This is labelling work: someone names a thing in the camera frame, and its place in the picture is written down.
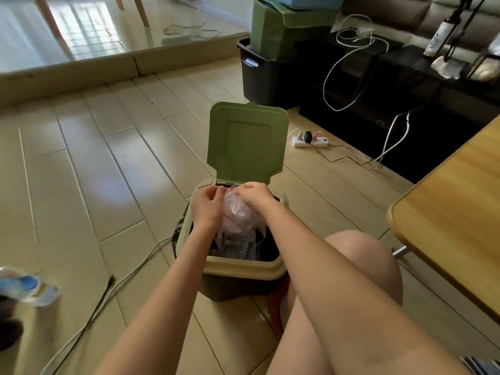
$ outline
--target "bottle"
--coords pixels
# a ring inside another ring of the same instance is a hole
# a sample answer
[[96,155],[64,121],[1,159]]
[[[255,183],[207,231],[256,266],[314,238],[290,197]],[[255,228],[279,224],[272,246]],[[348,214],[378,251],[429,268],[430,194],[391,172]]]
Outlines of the bottle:
[[48,285],[37,277],[15,267],[0,267],[0,295],[29,302],[35,307],[45,307],[59,296],[55,285]]
[[462,22],[460,16],[465,9],[469,9],[471,7],[471,3],[472,0],[460,0],[459,7],[450,17],[441,23],[436,31],[436,34],[434,34],[434,37],[430,40],[426,50],[423,52],[425,56],[434,57],[437,55],[448,39],[452,36],[456,27]]

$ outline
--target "plastic bag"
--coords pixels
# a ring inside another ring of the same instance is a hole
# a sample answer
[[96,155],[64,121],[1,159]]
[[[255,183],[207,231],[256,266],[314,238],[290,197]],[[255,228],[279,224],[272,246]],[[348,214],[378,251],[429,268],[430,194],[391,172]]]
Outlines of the plastic bag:
[[224,195],[224,217],[220,233],[247,236],[253,228],[266,234],[266,223],[262,217],[238,197],[236,187],[232,186]]

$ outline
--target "wooden floor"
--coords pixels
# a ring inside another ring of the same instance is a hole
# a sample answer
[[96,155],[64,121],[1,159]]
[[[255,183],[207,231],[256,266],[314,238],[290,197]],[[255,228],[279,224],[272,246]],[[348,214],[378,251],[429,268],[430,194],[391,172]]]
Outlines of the wooden floor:
[[[108,277],[126,275],[172,235],[204,178],[209,111],[247,102],[237,58],[42,100],[0,112],[2,263],[39,272],[62,296],[21,305],[21,343],[0,353],[2,374],[38,374],[89,318]],[[320,130],[290,110],[290,130]],[[333,142],[341,141],[331,134]],[[322,237],[362,230],[388,249],[385,211],[411,187],[390,170],[360,166],[346,148],[286,148],[272,187]],[[89,374],[172,264],[168,246],[105,310],[62,373]],[[500,359],[500,328],[410,254],[401,262],[404,309],[454,355]],[[278,342],[262,296],[214,303],[198,295],[178,374],[261,375]]]

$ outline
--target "forearm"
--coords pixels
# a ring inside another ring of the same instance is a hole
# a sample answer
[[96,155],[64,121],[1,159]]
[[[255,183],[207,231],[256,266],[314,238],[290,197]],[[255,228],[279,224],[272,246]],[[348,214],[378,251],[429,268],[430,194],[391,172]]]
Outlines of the forearm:
[[283,206],[271,204],[263,217],[336,373],[466,373],[385,292]]
[[175,374],[214,235],[209,229],[194,228],[167,275],[96,374]]

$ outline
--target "metal chair leg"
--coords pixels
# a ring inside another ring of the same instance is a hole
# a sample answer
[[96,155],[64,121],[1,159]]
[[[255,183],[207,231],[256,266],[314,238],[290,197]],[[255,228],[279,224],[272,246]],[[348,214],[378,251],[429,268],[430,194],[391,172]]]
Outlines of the metal chair leg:
[[404,257],[404,255],[409,251],[408,247],[403,246],[397,249],[392,249],[392,256],[396,259]]

